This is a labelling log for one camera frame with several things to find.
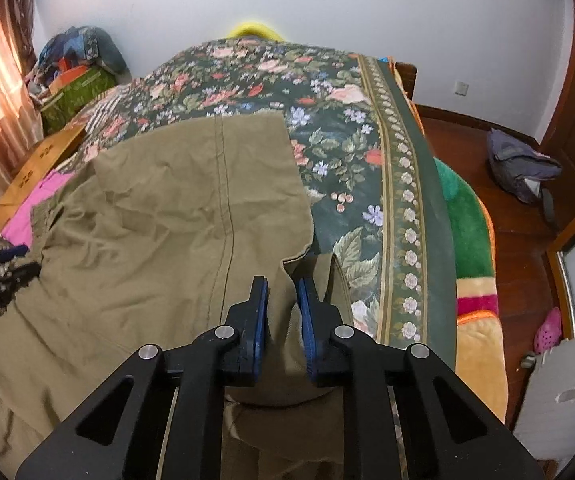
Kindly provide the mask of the pink croc shoe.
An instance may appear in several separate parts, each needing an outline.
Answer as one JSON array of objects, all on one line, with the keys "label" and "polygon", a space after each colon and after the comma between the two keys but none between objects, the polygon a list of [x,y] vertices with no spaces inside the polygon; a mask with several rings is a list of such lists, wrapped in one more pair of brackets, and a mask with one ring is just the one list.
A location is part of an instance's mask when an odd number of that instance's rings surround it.
[{"label": "pink croc shoe", "polygon": [[542,354],[554,348],[561,341],[562,336],[561,310],[555,307],[548,312],[545,320],[537,329],[534,338],[534,352]]}]

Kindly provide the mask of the grey backpack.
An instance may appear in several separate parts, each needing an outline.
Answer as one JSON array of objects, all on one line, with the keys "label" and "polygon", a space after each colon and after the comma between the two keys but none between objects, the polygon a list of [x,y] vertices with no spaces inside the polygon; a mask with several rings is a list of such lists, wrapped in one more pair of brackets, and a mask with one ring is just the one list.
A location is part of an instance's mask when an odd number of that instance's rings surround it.
[{"label": "grey backpack", "polygon": [[487,134],[487,162],[500,188],[524,204],[539,206],[545,221],[555,225],[553,196],[543,184],[562,173],[557,160],[502,130],[491,128]]}]

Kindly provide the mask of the wooden lap desk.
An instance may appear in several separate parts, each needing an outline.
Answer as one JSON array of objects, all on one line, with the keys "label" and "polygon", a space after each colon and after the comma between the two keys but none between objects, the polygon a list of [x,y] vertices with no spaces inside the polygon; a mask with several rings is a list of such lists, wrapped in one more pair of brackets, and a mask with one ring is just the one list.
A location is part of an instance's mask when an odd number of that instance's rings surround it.
[{"label": "wooden lap desk", "polygon": [[68,126],[38,144],[0,199],[0,234],[37,184],[78,150],[86,135],[82,124]]}]

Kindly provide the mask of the striped patchwork cloth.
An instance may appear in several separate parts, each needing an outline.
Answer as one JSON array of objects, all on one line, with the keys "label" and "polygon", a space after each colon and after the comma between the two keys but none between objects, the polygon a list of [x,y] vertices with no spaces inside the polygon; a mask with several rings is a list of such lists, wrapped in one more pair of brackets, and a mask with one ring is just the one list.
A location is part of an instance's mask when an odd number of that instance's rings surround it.
[{"label": "striped patchwork cloth", "polygon": [[74,118],[68,122],[68,127],[82,127],[86,133],[94,133],[100,130],[107,118],[114,114],[116,107],[124,101],[124,98],[132,89],[132,84],[118,84],[94,98]]}]

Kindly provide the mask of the pile of clothes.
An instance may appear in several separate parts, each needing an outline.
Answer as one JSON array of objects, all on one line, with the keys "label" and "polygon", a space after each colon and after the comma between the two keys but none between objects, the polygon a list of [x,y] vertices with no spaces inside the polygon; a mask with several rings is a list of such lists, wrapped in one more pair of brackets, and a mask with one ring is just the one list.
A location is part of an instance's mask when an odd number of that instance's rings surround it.
[{"label": "pile of clothes", "polygon": [[26,87],[34,96],[54,94],[93,66],[113,75],[121,75],[128,69],[114,40],[104,29],[71,27],[48,40],[25,79]]}]

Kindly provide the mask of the pink folded pants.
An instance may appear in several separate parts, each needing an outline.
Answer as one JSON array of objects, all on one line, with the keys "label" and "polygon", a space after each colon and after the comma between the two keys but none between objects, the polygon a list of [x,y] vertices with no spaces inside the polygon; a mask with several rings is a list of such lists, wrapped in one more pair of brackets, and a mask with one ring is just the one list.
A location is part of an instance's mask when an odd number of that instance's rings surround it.
[{"label": "pink folded pants", "polygon": [[62,174],[52,170],[47,174],[29,193],[28,197],[12,215],[12,218],[7,221],[7,224],[2,229],[2,237],[14,246],[26,245],[30,247],[32,245],[32,208],[52,197],[72,177],[74,177],[73,172]]}]

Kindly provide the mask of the olive green pants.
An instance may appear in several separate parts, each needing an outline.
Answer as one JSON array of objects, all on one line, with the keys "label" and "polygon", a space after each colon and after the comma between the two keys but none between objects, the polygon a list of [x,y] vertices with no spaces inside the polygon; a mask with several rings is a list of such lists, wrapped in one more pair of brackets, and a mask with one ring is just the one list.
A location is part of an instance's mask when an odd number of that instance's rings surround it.
[{"label": "olive green pants", "polygon": [[278,113],[182,120],[122,141],[33,213],[39,276],[0,315],[0,471],[24,459],[144,344],[171,349],[269,283],[252,389],[225,397],[228,479],[338,479],[343,396],[306,374],[296,282],[345,322],[341,264],[313,234]]}]

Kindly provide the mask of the dark floral bedspread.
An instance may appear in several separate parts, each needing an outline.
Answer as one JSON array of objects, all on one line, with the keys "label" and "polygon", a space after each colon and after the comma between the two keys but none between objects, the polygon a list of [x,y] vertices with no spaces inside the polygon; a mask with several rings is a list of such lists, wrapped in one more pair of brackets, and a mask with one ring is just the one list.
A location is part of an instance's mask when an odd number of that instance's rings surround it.
[{"label": "dark floral bedspread", "polygon": [[[315,226],[312,249],[333,254],[348,283],[351,305],[368,304],[385,278],[384,246],[363,219],[378,176],[365,154],[379,142],[376,106],[363,84],[358,53],[254,37],[219,39],[176,54],[132,89],[100,130],[86,133],[66,162],[79,170],[104,150],[179,120],[278,112],[284,117]],[[429,328],[424,341],[455,362],[455,262],[439,220],[426,232]]]}]

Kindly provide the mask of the green storage box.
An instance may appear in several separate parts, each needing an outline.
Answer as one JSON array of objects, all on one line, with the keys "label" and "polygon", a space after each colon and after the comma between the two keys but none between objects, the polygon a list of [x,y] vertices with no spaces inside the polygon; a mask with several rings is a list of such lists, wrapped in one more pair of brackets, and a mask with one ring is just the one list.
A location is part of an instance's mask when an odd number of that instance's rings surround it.
[{"label": "green storage box", "polygon": [[116,84],[116,77],[104,68],[88,68],[42,106],[40,113],[44,133],[49,136],[63,129],[86,104]]}]

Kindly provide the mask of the colourful fleece blanket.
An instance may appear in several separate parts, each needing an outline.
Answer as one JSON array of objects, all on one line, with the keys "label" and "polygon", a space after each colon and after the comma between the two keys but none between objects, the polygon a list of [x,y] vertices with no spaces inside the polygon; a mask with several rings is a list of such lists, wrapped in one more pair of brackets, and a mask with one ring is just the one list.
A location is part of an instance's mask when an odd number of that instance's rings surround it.
[{"label": "colourful fleece blanket", "polygon": [[[362,58],[362,77],[376,106],[379,142],[365,154],[378,176],[362,217],[379,233],[385,278],[368,304],[354,302],[353,324],[381,341],[422,342],[429,328],[426,228],[449,221],[455,262],[455,371],[497,415],[507,414],[509,389],[496,284],[493,222],[460,176],[415,143],[424,132],[417,109],[391,60]],[[424,182],[421,175],[429,174]]]}]

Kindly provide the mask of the white wall socket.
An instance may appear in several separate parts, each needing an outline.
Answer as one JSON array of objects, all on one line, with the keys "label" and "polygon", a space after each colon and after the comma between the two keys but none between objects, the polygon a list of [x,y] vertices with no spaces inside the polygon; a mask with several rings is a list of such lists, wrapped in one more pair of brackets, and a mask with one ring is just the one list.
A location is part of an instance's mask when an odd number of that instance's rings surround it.
[{"label": "white wall socket", "polygon": [[455,83],[455,94],[457,96],[467,96],[467,90],[469,90],[469,85],[463,81],[457,81]]}]

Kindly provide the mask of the yellow curved foam tube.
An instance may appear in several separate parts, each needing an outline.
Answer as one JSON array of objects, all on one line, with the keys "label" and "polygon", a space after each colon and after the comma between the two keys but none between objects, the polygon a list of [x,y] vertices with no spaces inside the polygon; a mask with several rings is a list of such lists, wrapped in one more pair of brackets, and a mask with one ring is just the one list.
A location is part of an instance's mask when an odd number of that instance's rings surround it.
[{"label": "yellow curved foam tube", "polygon": [[271,41],[283,42],[284,37],[281,36],[273,28],[266,26],[260,22],[248,21],[235,25],[229,32],[228,38],[243,38],[243,37],[257,37]]}]

